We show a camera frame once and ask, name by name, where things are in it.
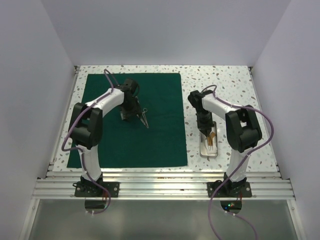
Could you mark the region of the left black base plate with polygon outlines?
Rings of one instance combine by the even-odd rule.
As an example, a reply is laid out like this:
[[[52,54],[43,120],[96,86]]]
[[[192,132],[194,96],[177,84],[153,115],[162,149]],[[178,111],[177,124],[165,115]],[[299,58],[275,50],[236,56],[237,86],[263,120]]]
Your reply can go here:
[[[119,182],[102,182],[99,185],[108,190],[111,198],[117,198],[119,196]],[[103,196],[103,190],[93,183],[91,183],[91,185],[85,185],[78,181],[77,183],[73,183],[72,186],[75,187],[74,196],[77,198],[99,198]]]

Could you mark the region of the tan adhesive bandage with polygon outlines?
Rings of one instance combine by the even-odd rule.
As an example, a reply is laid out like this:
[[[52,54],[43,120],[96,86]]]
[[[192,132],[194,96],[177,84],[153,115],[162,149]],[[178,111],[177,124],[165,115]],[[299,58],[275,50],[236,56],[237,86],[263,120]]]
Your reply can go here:
[[[212,146],[212,145],[213,145],[213,139],[212,139],[212,137],[208,136],[208,137],[206,138],[206,142],[207,142],[207,145],[208,145],[208,146]]]
[[[214,138],[216,137],[216,134],[214,133],[214,137],[212,137],[212,143],[213,143],[213,145],[215,145],[215,140],[214,140]]]

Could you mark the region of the silver surgical forceps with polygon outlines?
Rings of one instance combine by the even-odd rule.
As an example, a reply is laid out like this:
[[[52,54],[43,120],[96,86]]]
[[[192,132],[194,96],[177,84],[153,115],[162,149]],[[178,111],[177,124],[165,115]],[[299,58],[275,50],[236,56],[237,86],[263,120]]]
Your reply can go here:
[[[147,108],[143,108],[142,112],[137,114],[137,117],[140,119],[140,121],[142,122],[142,124],[148,129],[149,128],[149,123],[146,117],[146,112],[148,111]]]

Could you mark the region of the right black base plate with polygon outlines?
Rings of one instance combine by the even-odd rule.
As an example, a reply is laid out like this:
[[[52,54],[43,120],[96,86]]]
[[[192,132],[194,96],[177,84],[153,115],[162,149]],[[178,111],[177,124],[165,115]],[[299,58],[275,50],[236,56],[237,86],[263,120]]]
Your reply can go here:
[[[207,194],[211,198],[215,190],[222,184],[221,180],[207,182]],[[249,182],[227,182],[214,195],[214,198],[251,198],[253,196]]]

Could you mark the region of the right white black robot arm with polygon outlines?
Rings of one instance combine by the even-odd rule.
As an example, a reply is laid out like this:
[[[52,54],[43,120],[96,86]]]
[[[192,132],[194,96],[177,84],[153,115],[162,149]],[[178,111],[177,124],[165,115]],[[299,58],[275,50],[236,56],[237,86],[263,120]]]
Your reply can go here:
[[[250,151],[262,139],[262,131],[256,113],[250,105],[232,106],[215,98],[212,90],[192,91],[188,101],[196,110],[197,128],[209,137],[214,125],[212,114],[225,121],[226,138],[231,147],[229,166],[224,173],[223,182],[217,183],[219,190],[227,196],[235,196],[245,186],[246,169]]]

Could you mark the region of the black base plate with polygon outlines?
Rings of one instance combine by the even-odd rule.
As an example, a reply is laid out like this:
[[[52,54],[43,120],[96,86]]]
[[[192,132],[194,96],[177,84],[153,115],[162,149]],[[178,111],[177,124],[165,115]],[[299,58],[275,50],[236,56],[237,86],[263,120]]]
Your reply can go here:
[[[108,190],[111,198],[117,198],[119,196],[119,182],[102,182],[99,185]],[[78,181],[77,183],[73,183],[72,186],[75,187],[74,196],[77,198],[99,198],[103,196],[103,190],[93,183],[91,183],[91,185],[85,185]]]
[[[222,184],[221,180],[207,182],[207,194],[211,198],[215,190]],[[227,182],[214,195],[214,198],[251,198],[253,196],[249,182]]]

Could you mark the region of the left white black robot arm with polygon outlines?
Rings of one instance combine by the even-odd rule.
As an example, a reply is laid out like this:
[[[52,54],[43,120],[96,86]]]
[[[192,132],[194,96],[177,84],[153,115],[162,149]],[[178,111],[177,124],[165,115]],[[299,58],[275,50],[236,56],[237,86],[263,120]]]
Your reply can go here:
[[[79,183],[92,196],[103,193],[103,174],[99,164],[98,145],[103,136],[103,118],[119,107],[120,117],[129,121],[142,116],[138,100],[139,84],[130,78],[123,84],[112,85],[104,94],[73,107],[67,138],[72,139],[80,156],[82,174]]]

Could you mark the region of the rectangular metal tray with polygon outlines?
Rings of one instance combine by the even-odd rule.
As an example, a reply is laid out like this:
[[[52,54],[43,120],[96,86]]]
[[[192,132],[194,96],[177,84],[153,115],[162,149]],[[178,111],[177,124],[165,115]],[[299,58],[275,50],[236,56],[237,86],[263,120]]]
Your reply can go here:
[[[200,133],[199,154],[203,158],[216,158],[218,156],[217,125],[215,121],[209,137]]]

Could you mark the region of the aluminium rail frame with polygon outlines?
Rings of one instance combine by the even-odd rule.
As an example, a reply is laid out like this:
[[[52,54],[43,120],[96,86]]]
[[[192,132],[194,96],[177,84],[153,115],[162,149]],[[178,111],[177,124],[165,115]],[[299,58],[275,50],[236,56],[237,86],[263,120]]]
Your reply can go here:
[[[178,73],[182,95],[216,84],[216,94],[223,100],[239,105],[259,107],[251,70],[245,65],[108,65],[114,74]],[[186,131],[187,165],[166,168],[104,168],[103,179],[119,182],[121,200],[206,200],[207,183],[223,178],[231,157],[222,120],[217,122],[216,158],[201,157],[195,112],[183,100]],[[36,182],[35,199],[73,199],[73,183],[80,179],[81,170],[67,166],[70,154],[57,148],[46,177]],[[271,145],[254,152],[247,167],[247,180],[253,200],[293,200],[289,180],[282,178]]]

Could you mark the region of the white gauze pad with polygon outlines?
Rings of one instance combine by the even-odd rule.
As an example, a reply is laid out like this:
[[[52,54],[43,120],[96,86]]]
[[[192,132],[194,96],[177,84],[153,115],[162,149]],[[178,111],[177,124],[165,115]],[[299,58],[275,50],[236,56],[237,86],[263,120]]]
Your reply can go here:
[[[215,143],[215,145],[208,146],[207,145],[207,138],[204,140],[204,147],[205,147],[206,153],[208,155],[214,155],[214,154],[217,153],[218,148],[217,148],[217,145],[216,145],[216,138],[214,138],[214,143]]]

